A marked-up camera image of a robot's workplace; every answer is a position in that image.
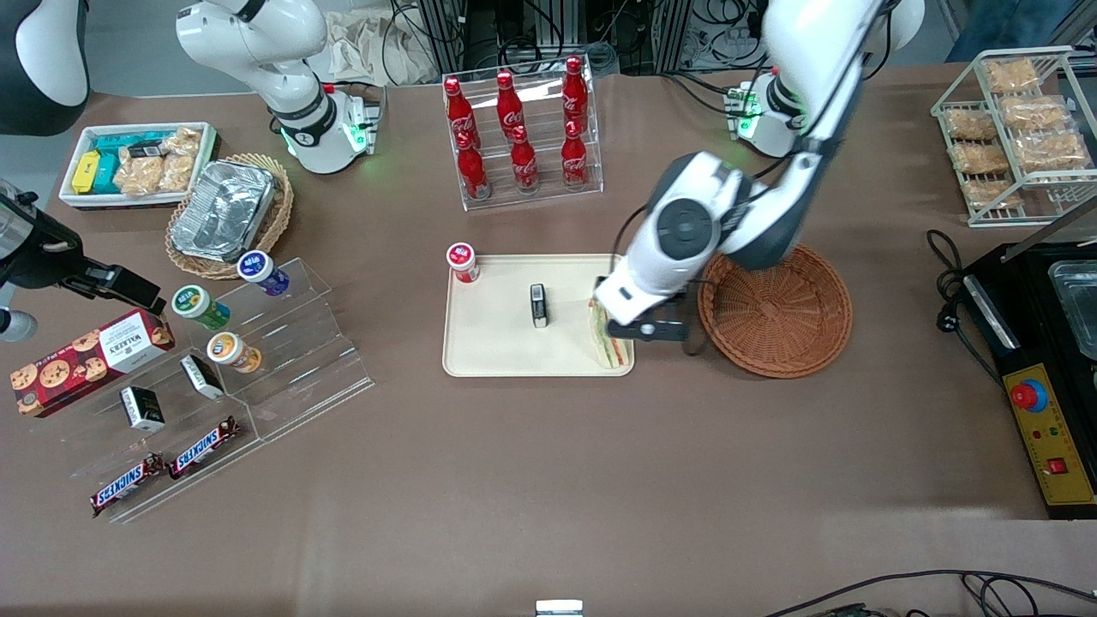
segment wicker basket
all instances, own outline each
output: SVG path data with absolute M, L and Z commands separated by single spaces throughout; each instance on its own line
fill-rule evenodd
M 749 272 L 719 255 L 698 293 L 701 322 L 732 362 L 761 375 L 791 379 L 822 370 L 846 347 L 853 305 L 846 284 L 804 246 L 780 265 Z
M 274 243 L 278 242 L 279 237 L 282 235 L 282 232 L 290 226 L 290 213 L 293 211 L 293 187 L 290 186 L 290 178 L 285 173 L 285 168 L 283 168 L 282 164 L 279 161 L 265 155 L 233 155 L 226 157 L 224 160 L 261 167 L 273 173 L 274 178 L 278 179 L 278 189 L 274 192 L 274 201 L 271 202 L 271 206 L 267 211 L 267 215 L 263 217 L 263 223 L 259 226 L 259 232 L 256 234 L 258 242 L 253 247 L 270 253 L 270 250 L 274 247 Z M 190 201 L 191 193 L 186 193 L 183 201 L 179 202 L 179 207 L 177 207 L 176 212 L 172 213 L 171 221 L 168 223 L 169 233 L 165 236 L 163 240 L 165 245 L 168 247 L 168 257 L 170 257 L 171 261 L 176 266 L 179 266 L 183 271 L 197 274 L 203 279 L 225 281 L 239 278 L 236 273 L 236 263 L 223 263 L 220 261 L 214 261 L 213 259 L 191 257 L 190 255 L 179 253 L 176 250 L 176 247 L 171 246 L 170 229 L 172 225 L 176 224 L 176 221 L 178 221 L 182 215 L 183 210 L 186 209 L 186 204 L 190 203 Z

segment table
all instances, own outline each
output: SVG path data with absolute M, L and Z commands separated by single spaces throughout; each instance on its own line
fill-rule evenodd
M 928 113 L 959 70 L 889 68 L 868 83 L 803 236 L 848 284 L 853 333 L 834 364 L 794 381 L 670 344 L 638 345 L 623 379 L 442 371 L 452 242 L 607 251 L 672 158 L 709 149 L 766 165 L 671 83 L 599 82 L 603 194 L 477 214 L 455 192 L 436 87 L 392 92 L 377 154 L 335 176 L 297 166 L 255 96 L 94 97 L 83 125 L 204 120 L 223 154 L 286 165 L 297 198 L 275 256 L 304 257 L 332 285 L 377 385 L 126 526 L 92 520 L 92 487 L 27 433 L 64 414 L 0 414 L 0 612 L 529 615 L 538 598 L 579 597 L 595 616 L 761 615 L 938 566 L 1092 588 L 1097 523 L 1043 519 L 1003 395 L 934 326 L 941 267 L 925 229 L 951 234 L 969 261 L 1028 233 L 962 224 Z M 169 210 L 50 212 L 89 255 L 168 293 L 195 281 L 163 251 Z M 123 310 L 58 290 L 20 292 L 14 307 L 42 327 L 0 347 L 3 370 Z M 943 577 L 851 597 L 931 614 L 963 604 Z

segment white storage box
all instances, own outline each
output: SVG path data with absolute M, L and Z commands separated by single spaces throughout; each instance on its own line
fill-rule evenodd
M 199 144 L 199 155 L 194 160 L 194 171 L 191 172 L 191 182 L 188 191 L 194 188 L 202 168 L 210 162 L 213 156 L 214 144 L 217 141 L 217 131 L 206 122 L 173 122 L 163 124 L 111 124 L 105 126 L 89 126 L 80 132 L 80 138 L 76 143 L 76 149 L 69 159 L 68 170 L 65 171 L 65 179 L 57 197 L 65 203 L 78 210 L 131 210 L 139 207 L 158 207 L 174 205 L 182 201 L 186 192 L 181 193 L 154 193 L 150 195 L 131 197 L 122 193 L 114 194 L 79 194 L 72 190 L 72 176 L 76 175 L 77 164 L 84 153 L 92 149 L 92 145 L 98 137 L 104 135 L 126 135 L 131 133 L 146 133 L 149 131 L 174 131 L 180 126 L 193 128 L 202 132 L 202 141 Z

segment clear acrylic rack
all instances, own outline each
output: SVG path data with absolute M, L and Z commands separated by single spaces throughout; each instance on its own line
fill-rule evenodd
M 520 63 L 507 67 L 514 75 L 514 91 L 522 100 L 530 145 L 533 146 L 538 157 L 541 188 L 532 195 L 518 192 L 514 173 L 510 167 L 510 146 L 502 134 L 495 111 L 499 93 L 495 81 L 498 68 L 467 70 L 445 76 L 461 80 L 461 90 L 473 105 L 473 116 L 476 119 L 476 130 L 480 137 L 479 153 L 484 157 L 484 170 L 487 172 L 488 182 L 491 183 L 491 197 L 485 200 L 468 198 L 461 182 L 461 170 L 457 169 L 457 146 L 453 139 L 453 132 L 449 132 L 453 166 L 457 171 L 457 194 L 461 195 L 465 211 L 602 191 L 603 170 L 598 133 L 598 104 L 590 58 L 586 55 L 583 56 L 583 77 L 587 82 L 588 92 L 588 130 L 584 135 L 584 143 L 587 145 L 587 169 L 590 177 L 583 190 L 575 192 L 564 187 L 564 171 L 561 167 L 561 147 L 564 145 L 564 105 L 561 99 L 565 75 L 563 59 Z M 445 113 L 444 92 L 441 113 L 443 115 Z
M 32 433 L 63 444 L 71 469 L 72 498 L 91 515 L 88 497 L 136 465 L 149 452 L 174 460 L 218 423 L 233 416 L 240 433 L 219 446 L 190 473 L 172 480 L 167 472 L 148 479 L 102 516 L 126 523 L 180 491 L 219 473 L 230 462 L 283 437 L 361 394 L 373 381 L 354 345 L 342 335 L 326 296 L 331 289 L 302 259 L 281 266 L 290 289 L 269 296 L 245 284 L 218 301 L 231 311 L 223 328 L 259 349 L 262 364 L 240 373 L 206 358 L 214 332 L 192 321 L 169 317 L 176 347 L 138 372 L 124 375 L 53 417 L 35 420 Z M 194 355 L 215 369 L 225 396 L 199 394 L 179 361 Z M 155 434 L 129 427 L 120 392 L 136 385 L 152 390 L 166 426 Z

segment coca-cola bottle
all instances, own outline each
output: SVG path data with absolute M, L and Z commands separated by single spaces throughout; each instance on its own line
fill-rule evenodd
M 465 184 L 465 194 L 474 200 L 491 197 L 491 184 L 487 182 L 484 159 L 473 147 L 472 135 L 460 131 L 454 139 L 457 142 L 457 169 L 461 170 L 461 181 Z
M 479 132 L 476 131 L 473 106 L 461 93 L 461 81 L 456 77 L 446 77 L 442 88 L 445 90 L 445 116 L 450 119 L 450 131 L 453 131 L 454 135 L 459 131 L 468 133 L 473 139 L 473 147 L 479 149 Z
M 502 135 L 507 142 L 514 143 L 514 127 L 525 124 L 522 115 L 522 100 L 514 92 L 514 76 L 507 69 L 501 69 L 495 78 L 499 85 L 499 102 L 495 111 L 499 113 L 499 126 L 502 127 Z
M 568 56 L 564 65 L 567 75 L 564 77 L 564 121 L 573 121 L 579 125 L 579 133 L 587 132 L 587 82 L 583 79 L 583 58 Z
M 510 165 L 514 168 L 514 183 L 518 184 L 518 192 L 523 195 L 532 195 L 541 188 L 541 179 L 538 176 L 538 156 L 530 145 L 525 126 L 519 124 L 514 127 L 514 145 L 510 148 Z
M 579 138 L 583 131 L 577 122 L 564 124 L 564 147 L 561 156 L 564 164 L 564 187 L 572 191 L 580 191 L 587 184 L 587 146 Z

